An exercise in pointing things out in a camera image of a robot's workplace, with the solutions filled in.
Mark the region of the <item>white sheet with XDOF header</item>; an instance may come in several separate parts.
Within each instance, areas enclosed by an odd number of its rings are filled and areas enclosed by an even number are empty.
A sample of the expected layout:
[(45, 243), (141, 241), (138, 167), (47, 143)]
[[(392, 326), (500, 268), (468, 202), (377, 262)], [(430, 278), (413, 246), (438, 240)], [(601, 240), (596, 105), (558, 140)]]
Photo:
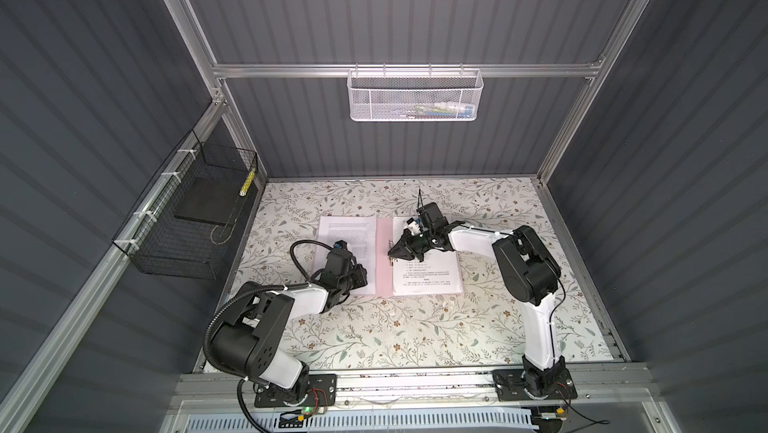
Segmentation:
[(464, 285), (456, 252), (430, 250), (424, 261), (391, 259), (395, 296), (462, 294)]

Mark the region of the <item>pink file folder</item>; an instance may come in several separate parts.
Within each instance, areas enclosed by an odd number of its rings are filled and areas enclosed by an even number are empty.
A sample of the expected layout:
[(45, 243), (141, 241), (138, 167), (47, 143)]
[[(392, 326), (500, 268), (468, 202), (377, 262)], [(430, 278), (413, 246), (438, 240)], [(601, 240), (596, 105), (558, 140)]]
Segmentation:
[(394, 242), (400, 238), (402, 230), (405, 227), (407, 219), (405, 217), (375, 217), (376, 227), (376, 288), (377, 293), (374, 296), (392, 297), (392, 264), (388, 257), (388, 250), (394, 245)]

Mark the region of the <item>white printed paper sheet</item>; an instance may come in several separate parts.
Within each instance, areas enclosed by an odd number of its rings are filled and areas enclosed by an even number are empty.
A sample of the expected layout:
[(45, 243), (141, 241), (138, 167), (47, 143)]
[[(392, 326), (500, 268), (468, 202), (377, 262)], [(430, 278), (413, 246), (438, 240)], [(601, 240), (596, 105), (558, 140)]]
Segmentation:
[(367, 271), (367, 285), (353, 290), (353, 295), (374, 296), (377, 293), (376, 227), (377, 220), (373, 216), (320, 218), (316, 239), (330, 246), (338, 240), (345, 241), (347, 249)]

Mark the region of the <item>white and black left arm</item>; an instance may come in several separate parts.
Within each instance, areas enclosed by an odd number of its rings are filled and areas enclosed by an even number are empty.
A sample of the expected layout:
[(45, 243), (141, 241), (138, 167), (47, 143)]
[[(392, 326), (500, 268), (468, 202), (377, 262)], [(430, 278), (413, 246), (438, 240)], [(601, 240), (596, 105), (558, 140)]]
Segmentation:
[(367, 271), (347, 243), (328, 245), (325, 266), (288, 285), (246, 282), (208, 324), (203, 339), (206, 361), (220, 372), (269, 388), (289, 404), (305, 399), (309, 366), (284, 352), (280, 343), (289, 321), (327, 313), (351, 292), (367, 285)]

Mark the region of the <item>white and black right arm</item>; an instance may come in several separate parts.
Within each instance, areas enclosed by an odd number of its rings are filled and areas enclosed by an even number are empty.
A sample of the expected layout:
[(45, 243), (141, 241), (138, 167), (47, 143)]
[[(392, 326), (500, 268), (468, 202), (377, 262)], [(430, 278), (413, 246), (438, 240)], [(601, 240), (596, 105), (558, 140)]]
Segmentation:
[(428, 252), (441, 251), (494, 259), (507, 291), (522, 306), (524, 390), (534, 399), (556, 393), (568, 373), (554, 323), (562, 272), (537, 232), (528, 225), (496, 231), (460, 220), (450, 222), (434, 202), (418, 207), (417, 214), (406, 221), (388, 256), (423, 261)]

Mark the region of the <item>floral patterned table mat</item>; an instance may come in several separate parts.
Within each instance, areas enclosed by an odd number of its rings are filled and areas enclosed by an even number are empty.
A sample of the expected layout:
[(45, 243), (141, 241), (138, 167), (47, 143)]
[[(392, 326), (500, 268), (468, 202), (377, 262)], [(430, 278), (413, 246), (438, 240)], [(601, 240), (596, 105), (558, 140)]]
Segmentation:
[[(262, 196), (233, 283), (298, 283), (322, 257), (311, 240), (324, 216), (410, 217), (435, 202), (450, 219), (492, 230), (531, 226), (562, 270), (554, 319), (568, 362), (614, 356), (529, 178), (273, 182)], [(460, 295), (357, 296), (290, 321), (281, 345), (315, 370), (512, 364), (524, 351), (522, 309), (488, 258), (461, 254)]]

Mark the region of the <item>pens in white basket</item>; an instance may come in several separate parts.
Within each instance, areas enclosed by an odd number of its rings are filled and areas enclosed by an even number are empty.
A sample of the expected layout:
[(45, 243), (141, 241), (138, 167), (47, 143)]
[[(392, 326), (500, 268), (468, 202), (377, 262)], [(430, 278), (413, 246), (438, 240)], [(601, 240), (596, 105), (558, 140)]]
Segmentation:
[(406, 119), (448, 119), (448, 120), (474, 120), (476, 106), (464, 102), (437, 102), (431, 104), (406, 105), (395, 111), (398, 118)]

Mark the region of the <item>yellow marker pen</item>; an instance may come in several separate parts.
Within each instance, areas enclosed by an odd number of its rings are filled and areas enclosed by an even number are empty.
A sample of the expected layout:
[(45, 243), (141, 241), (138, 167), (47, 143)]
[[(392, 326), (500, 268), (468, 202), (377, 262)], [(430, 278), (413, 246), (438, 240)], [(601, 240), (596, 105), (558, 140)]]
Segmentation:
[(249, 189), (250, 189), (251, 185), (253, 184), (253, 181), (254, 181), (254, 179), (256, 177), (256, 173), (257, 173), (257, 171), (256, 171), (255, 168), (252, 168), (252, 169), (249, 170), (249, 172), (248, 172), (248, 174), (247, 174), (247, 176), (246, 176), (246, 178), (245, 178), (244, 182), (242, 183), (241, 188), (239, 190), (239, 196), (240, 197), (245, 197), (248, 194), (248, 191), (249, 191)]

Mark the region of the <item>black pad in basket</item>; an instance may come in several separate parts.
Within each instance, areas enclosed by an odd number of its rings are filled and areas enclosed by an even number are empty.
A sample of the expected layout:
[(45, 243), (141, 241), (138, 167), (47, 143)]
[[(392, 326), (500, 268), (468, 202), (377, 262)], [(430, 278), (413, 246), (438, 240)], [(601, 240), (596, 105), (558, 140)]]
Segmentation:
[(233, 181), (198, 177), (182, 196), (174, 217), (215, 226), (232, 223), (242, 199), (239, 190)]

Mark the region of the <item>white ventilated grille strip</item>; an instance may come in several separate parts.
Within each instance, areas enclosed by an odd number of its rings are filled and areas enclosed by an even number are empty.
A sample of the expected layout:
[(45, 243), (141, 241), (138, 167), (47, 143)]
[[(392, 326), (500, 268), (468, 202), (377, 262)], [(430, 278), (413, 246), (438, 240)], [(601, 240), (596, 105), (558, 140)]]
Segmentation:
[(532, 413), (505, 407), (443, 408), (435, 410), (347, 410), (331, 411), (290, 424), (278, 413), (256, 413), (254, 419), (269, 432), (478, 432), (501, 429), (537, 432)]

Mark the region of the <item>aluminium horizontal back bar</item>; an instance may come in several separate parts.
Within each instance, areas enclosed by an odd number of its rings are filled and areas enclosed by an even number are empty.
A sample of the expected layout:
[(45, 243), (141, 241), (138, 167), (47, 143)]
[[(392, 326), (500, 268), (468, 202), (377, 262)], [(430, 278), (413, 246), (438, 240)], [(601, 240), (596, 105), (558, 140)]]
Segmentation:
[(214, 64), (220, 79), (234, 78), (345, 78), (352, 76), (467, 76), (479, 73), (489, 78), (594, 78), (602, 69), (590, 63), (500, 63), (500, 64)]

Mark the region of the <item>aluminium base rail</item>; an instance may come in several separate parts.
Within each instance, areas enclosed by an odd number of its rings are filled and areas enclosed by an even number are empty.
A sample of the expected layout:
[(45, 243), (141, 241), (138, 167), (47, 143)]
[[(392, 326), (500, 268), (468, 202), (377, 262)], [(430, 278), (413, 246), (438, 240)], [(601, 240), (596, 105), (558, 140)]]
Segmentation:
[[(436, 400), (481, 405), (497, 400), (494, 366), (338, 370), (333, 391), (339, 408), (415, 406)], [(576, 403), (644, 402), (661, 396), (649, 368), (643, 363), (571, 363), (568, 366), (578, 392)], [(169, 411), (224, 410), (237, 406), (237, 379), (220, 373), (184, 374), (170, 401)]]

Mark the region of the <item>aluminium frame corner post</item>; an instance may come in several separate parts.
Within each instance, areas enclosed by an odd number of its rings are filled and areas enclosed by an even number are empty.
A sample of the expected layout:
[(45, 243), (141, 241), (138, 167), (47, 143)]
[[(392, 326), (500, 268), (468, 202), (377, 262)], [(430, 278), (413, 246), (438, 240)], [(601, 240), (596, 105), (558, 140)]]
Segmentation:
[(585, 85), (579, 91), (538, 170), (537, 178), (542, 185), (549, 183), (569, 144), (584, 121), (592, 104), (597, 99), (624, 47), (626, 47), (633, 31), (644, 15), (650, 1), (628, 0), (622, 15), (618, 18), (602, 53), (598, 57), (595, 64), (597, 72), (586, 80)]

